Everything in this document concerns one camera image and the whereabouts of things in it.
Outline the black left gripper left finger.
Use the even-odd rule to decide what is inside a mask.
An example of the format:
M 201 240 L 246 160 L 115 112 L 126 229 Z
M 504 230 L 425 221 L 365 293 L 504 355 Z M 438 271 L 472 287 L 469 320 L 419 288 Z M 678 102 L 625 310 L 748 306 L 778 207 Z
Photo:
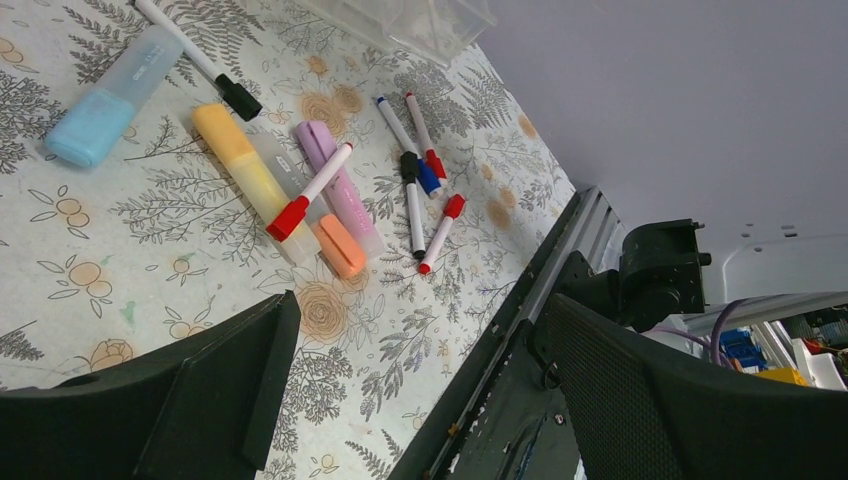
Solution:
M 301 311 L 292 292 L 130 361 L 1 396 L 5 479 L 252 479 Z

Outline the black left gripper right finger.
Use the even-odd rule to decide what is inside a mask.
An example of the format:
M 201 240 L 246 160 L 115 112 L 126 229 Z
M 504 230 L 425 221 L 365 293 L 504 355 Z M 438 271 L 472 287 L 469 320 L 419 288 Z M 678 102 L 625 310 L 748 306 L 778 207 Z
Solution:
M 562 295 L 550 350 L 590 479 L 843 479 L 847 396 L 708 363 Z

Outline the white plastic drawer unit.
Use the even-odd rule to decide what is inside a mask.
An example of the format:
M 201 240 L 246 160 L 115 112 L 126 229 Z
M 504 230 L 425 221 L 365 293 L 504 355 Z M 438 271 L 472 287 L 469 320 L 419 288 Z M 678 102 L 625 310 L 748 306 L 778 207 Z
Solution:
M 300 6 L 383 52 L 405 50 L 448 67 L 497 19 L 489 1 L 320 0 Z

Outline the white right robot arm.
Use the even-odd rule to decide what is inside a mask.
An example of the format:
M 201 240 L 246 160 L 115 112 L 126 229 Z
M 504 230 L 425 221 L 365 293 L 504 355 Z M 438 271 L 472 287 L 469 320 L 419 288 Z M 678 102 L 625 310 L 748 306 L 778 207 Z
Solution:
M 638 227 L 616 267 L 595 273 L 579 251 L 561 254 L 554 290 L 624 327 L 645 332 L 687 315 L 697 332 L 711 322 L 748 326 L 847 302 L 847 236 L 803 236 L 790 225 L 764 240 L 743 232 L 732 252 L 711 256 L 691 220 Z

